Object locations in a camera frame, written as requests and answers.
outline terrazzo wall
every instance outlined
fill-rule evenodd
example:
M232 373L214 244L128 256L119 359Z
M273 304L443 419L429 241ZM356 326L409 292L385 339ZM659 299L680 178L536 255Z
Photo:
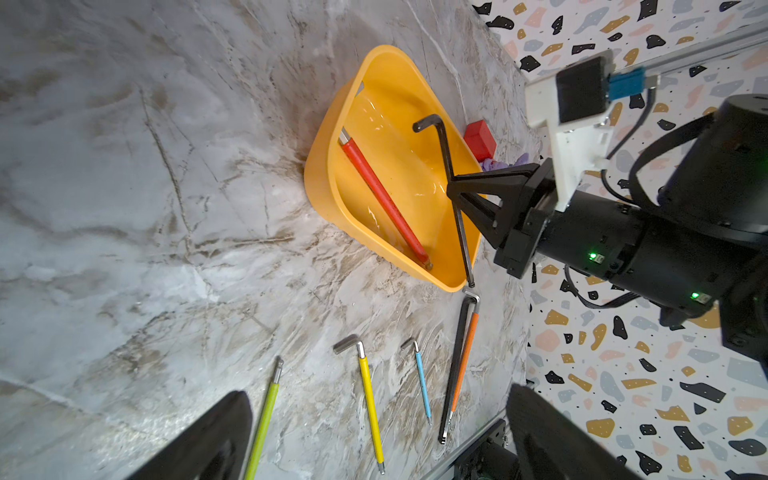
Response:
M609 181L624 194L622 180L638 152L666 131L710 113L729 95L768 94L768 47L676 72L660 85L653 113L609 170ZM614 144L644 106L644 95L612 105ZM544 140L542 154L551 155ZM688 148L641 171L649 194L666 183ZM585 174L579 189L609 197L597 172ZM658 325L658 307L644 299L590 310L570 293L562 264L547 259L535 270L528 278L528 378L537 391L642 476L768 474L768 382L758 363L722 347L717 311L670 331ZM576 272L571 278L596 303L623 293Z
M472 0L529 80L611 49L618 68L768 18L754 0Z

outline yellow-handled allen wrench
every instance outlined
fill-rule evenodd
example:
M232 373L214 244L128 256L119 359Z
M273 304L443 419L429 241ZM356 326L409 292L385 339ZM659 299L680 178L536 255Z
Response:
M362 340L357 335L350 335L334 345L333 352L338 355L353 345L357 345L357 353L360 356L360 373L362 374L362 387L366 391L368 418L371 421L371 436L373 437L373 451L376 452L376 461L379 463L379 472L384 475L384 451L382 450L382 436L379 433L379 419L376 418L376 404L373 402L371 371L368 368L368 359L366 358L366 351L362 347Z

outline red cube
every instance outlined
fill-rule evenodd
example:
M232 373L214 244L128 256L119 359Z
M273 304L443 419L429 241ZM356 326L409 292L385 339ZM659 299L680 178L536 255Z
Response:
M496 140L493 139L491 129L488 128L485 120L467 125L464 141L467 142L469 150L475 155L477 161L493 158L493 155L496 153Z

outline yellow plastic bin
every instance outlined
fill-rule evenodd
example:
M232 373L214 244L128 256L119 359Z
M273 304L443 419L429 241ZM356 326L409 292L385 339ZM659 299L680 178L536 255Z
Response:
M306 159L304 187L321 217L410 275L448 292L466 284L445 168L435 128L415 133L430 114L445 122L455 174L481 171L448 113L413 61L398 48L371 50L333 99ZM345 127L427 251L424 270L339 145ZM480 232L464 216L472 263Z

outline colored handle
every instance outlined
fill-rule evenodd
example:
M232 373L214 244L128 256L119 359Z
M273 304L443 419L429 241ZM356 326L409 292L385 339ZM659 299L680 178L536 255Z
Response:
M416 366L419 367L419 381L422 383L422 398L424 399L424 410L427 412L427 418L432 417L432 410L429 409L429 395L427 395L427 380L424 378L424 365L422 364L422 353L416 352Z
M382 437L379 433L379 419L376 418L376 404L373 402L373 387L371 386L371 372L368 370L368 357L360 359L360 373L362 373L362 387L366 391L366 403L368 403L368 418L371 420L371 436L373 437L373 451L376 452L376 461L384 463L384 451L382 450Z
M464 353L462 354L462 366L458 371L458 378L456 379L456 390L453 392L453 405L451 406L451 412L456 411L458 405L458 395L462 392L462 383L464 382L464 372L467 369L467 363L469 363L469 352L472 350L472 342L475 340L475 330L478 326L478 319L480 315L477 313L472 314L472 320L469 322L469 330L467 331L467 342L464 344Z
M272 419L272 410L275 408L275 399L277 399L277 390L280 387L277 383L270 385L270 390L266 394L266 402L261 410L261 419L259 420L259 429L256 431L256 439L253 440L253 451L250 454L248 470L245 474L245 480L253 480L256 475L256 469L259 468L261 451L264 449L266 441L266 431L270 427Z
M421 242L416 238L416 235L413 233L413 230L411 230L411 227L409 227L408 222L402 217L400 210L397 209L395 202L392 201L392 198L379 181L376 173L368 164L366 158L362 155L362 151L360 151L360 147L355 143L355 139L350 138L347 143L341 146L341 148L344 150L344 153L346 153L349 161L352 162L352 165L355 166L358 173L360 173L360 177L366 181L368 187L373 192L373 195L379 201L382 208L384 208L386 214L389 215L389 219L395 224L395 227L397 227L397 230L405 239L408 246L411 247L411 250L416 254L419 261L425 265L429 264L429 255L427 255Z

